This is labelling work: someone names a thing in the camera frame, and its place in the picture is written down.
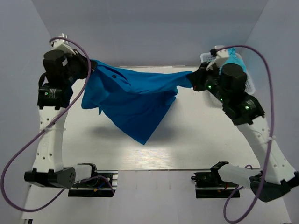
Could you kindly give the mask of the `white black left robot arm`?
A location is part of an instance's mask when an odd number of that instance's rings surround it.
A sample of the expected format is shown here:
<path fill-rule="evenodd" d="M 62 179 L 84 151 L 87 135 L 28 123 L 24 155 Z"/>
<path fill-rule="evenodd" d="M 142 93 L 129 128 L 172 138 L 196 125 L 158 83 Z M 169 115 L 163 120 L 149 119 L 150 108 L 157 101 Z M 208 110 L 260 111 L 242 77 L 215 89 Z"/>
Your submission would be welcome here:
<path fill-rule="evenodd" d="M 24 180 L 39 187 L 70 189 L 76 183 L 89 179 L 95 169 L 90 163 L 71 167 L 63 165 L 62 144 L 64 125 L 73 95 L 72 86 L 88 75 L 88 61 L 77 50 L 65 53 L 51 50 L 43 56 L 45 73 L 38 83 L 37 106 L 40 131 L 36 158 Z"/>

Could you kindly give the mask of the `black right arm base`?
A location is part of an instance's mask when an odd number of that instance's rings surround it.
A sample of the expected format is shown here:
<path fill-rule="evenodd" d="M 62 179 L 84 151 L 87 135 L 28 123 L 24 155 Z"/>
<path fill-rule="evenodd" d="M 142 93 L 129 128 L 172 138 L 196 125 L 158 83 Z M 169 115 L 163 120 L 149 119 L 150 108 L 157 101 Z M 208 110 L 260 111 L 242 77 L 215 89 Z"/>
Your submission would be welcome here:
<path fill-rule="evenodd" d="M 236 187 L 230 182 L 217 183 L 210 172 L 194 173 L 191 181 L 195 184 L 197 199 L 227 199 Z"/>

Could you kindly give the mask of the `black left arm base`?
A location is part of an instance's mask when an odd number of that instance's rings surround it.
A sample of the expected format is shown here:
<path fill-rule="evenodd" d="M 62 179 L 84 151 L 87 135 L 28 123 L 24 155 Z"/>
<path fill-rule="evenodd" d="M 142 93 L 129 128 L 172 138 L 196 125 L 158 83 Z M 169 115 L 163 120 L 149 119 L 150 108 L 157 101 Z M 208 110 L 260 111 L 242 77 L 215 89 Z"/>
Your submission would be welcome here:
<path fill-rule="evenodd" d="M 78 182 L 68 191 L 68 197 L 111 198 L 117 188 L 118 171 L 96 170 L 92 180 Z"/>

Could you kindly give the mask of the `white plastic basket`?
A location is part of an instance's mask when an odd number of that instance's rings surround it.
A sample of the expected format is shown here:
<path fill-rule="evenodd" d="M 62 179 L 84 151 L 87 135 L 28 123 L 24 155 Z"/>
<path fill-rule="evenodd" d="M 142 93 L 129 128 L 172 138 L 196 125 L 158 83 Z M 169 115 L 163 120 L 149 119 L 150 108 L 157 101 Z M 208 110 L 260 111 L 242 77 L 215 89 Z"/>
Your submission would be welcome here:
<path fill-rule="evenodd" d="M 211 53 L 210 52 L 206 52 L 206 53 L 202 53 L 200 55 L 200 60 L 201 62 L 210 62 L 212 61 L 214 58 L 212 57 Z M 254 84 L 253 84 L 253 81 L 251 79 L 251 76 L 249 75 L 248 71 L 247 71 L 247 81 L 246 81 L 246 84 L 245 84 L 245 91 L 250 94 L 250 95 L 253 95 L 256 91 L 255 87 L 254 87 Z"/>

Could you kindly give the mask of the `light blue t shirt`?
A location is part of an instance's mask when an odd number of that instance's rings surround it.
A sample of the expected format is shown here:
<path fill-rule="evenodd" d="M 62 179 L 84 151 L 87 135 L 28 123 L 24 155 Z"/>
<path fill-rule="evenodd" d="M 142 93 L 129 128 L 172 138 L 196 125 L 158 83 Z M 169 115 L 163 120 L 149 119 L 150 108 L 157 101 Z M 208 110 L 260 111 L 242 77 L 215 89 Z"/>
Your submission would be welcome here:
<path fill-rule="evenodd" d="M 238 53 L 236 53 L 236 49 L 235 48 L 229 48 L 228 49 L 228 54 L 229 54 L 229 58 L 227 59 L 227 61 L 224 63 L 225 64 L 237 64 L 239 66 L 241 66 L 242 70 L 247 73 L 247 68 L 245 66 L 244 61 L 242 60 L 241 57 L 239 57 L 240 55 Z"/>

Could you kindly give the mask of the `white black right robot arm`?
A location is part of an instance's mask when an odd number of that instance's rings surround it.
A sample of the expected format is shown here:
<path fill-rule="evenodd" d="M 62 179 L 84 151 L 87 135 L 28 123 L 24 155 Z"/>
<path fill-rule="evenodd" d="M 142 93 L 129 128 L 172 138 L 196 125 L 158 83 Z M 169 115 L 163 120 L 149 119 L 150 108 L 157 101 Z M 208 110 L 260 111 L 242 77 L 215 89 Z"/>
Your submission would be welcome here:
<path fill-rule="evenodd" d="M 209 91 L 222 103 L 224 113 L 243 134 L 260 166 L 265 165 L 267 147 L 271 146 L 267 168 L 249 170 L 226 161 L 210 169 L 210 179 L 216 183 L 231 182 L 252 190 L 263 202 L 280 198 L 299 184 L 299 174 L 283 156 L 278 144 L 270 138 L 264 110 L 258 100 L 245 92 L 247 74 L 237 64 L 225 64 L 206 70 L 202 63 L 197 71 L 187 75 L 195 91 Z"/>

